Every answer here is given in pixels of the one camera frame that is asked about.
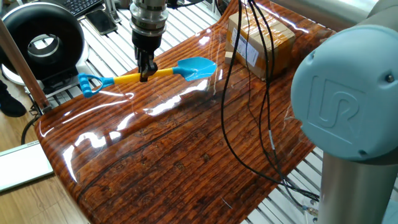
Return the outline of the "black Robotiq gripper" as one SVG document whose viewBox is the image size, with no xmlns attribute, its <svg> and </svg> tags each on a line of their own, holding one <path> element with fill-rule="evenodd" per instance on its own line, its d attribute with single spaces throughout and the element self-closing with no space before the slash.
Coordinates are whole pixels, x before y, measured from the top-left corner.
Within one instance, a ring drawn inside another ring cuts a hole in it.
<svg viewBox="0 0 398 224">
<path fill-rule="evenodd" d="M 154 62 L 154 51 L 160 47 L 162 36 L 145 36 L 136 31 L 132 31 L 132 43 L 137 48 L 135 58 L 137 60 L 140 82 L 147 82 L 150 76 L 153 76 L 158 70 Z"/>
</svg>

